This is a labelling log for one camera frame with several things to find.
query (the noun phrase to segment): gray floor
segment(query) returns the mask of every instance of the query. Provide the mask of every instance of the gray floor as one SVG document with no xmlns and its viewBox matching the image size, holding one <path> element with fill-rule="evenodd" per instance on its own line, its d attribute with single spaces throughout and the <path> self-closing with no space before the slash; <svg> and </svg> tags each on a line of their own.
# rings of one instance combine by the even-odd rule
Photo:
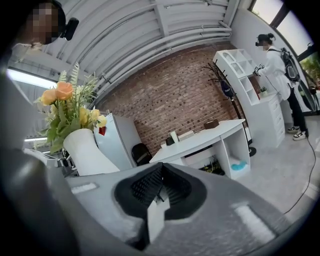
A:
<svg viewBox="0 0 320 256">
<path fill-rule="evenodd" d="M 320 143 L 320 116 L 306 117 L 309 141 L 315 149 Z M 278 148 L 259 149 L 251 160 L 251 172 L 237 181 L 273 204 L 281 212 L 288 211 L 307 187 L 310 171 L 315 163 L 314 153 L 306 139 L 294 141 L 286 134 Z M 313 188 L 320 184 L 320 158 L 316 158 L 311 179 Z M 294 222 L 306 214 L 314 199 L 302 196 L 296 206 L 286 214 Z"/>
</svg>

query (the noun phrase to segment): black backpack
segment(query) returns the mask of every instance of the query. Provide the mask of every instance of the black backpack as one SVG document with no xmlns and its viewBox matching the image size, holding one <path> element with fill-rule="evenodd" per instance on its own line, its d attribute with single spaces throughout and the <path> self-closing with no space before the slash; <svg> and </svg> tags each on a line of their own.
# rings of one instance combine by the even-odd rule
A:
<svg viewBox="0 0 320 256">
<path fill-rule="evenodd" d="M 291 53 L 287 51 L 286 48 L 281 48 L 280 50 L 269 49 L 269 51 L 281 53 L 281 59 L 285 65 L 285 76 L 292 82 L 300 81 L 300 75 L 295 63 L 294 58 Z"/>
</svg>

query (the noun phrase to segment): red brick wall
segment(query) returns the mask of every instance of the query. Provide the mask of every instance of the red brick wall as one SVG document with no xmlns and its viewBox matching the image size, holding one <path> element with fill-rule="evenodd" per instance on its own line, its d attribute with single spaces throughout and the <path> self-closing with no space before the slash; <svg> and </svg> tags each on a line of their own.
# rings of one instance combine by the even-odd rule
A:
<svg viewBox="0 0 320 256">
<path fill-rule="evenodd" d="M 208 81 L 208 66 L 216 51 L 235 49 L 229 42 L 197 46 L 162 58 L 130 76 L 103 100 L 98 108 L 131 117 L 142 143 L 152 155 L 170 132 L 178 135 L 204 129 L 213 119 L 237 118 L 220 84 Z"/>
</svg>

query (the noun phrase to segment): woman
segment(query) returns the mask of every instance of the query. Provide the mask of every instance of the woman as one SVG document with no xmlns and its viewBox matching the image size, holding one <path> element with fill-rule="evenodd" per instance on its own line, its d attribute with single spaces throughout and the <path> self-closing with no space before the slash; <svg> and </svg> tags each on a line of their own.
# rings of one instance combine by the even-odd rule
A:
<svg viewBox="0 0 320 256">
<path fill-rule="evenodd" d="M 282 99 L 288 100 L 292 110 L 293 127 L 287 130 L 293 136 L 294 141 L 300 141 L 306 138 L 306 121 L 295 95 L 295 83 L 290 81 L 286 73 L 286 66 L 281 58 L 281 51 L 273 46 L 275 36 L 271 33 L 260 34 L 256 46 L 262 47 L 263 51 L 267 51 L 267 62 L 265 68 L 260 69 L 257 75 L 273 75 L 278 82 L 278 93 L 281 94 Z"/>
<path fill-rule="evenodd" d="M 11 48 L 16 45 L 35 48 L 55 41 L 66 29 L 66 15 L 55 0 L 42 0 L 33 9 L 19 30 Z M 12 50 L 8 49 L 0 60 L 1 72 L 5 72 Z"/>
</svg>

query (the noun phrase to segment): light fixture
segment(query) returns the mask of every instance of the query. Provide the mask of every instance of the light fixture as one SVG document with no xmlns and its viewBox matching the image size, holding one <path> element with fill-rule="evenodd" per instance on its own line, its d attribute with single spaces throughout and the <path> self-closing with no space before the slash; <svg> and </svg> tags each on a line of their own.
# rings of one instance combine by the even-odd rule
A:
<svg viewBox="0 0 320 256">
<path fill-rule="evenodd" d="M 43 79 L 31 74 L 23 73 L 13 69 L 7 69 L 6 74 L 14 81 L 26 83 L 29 85 L 39 86 L 50 89 L 56 86 L 56 83 L 47 79 Z"/>
<path fill-rule="evenodd" d="M 37 142 L 37 141 L 46 141 L 47 137 L 42 137 L 42 138 L 26 138 L 24 141 L 25 142 Z"/>
</svg>

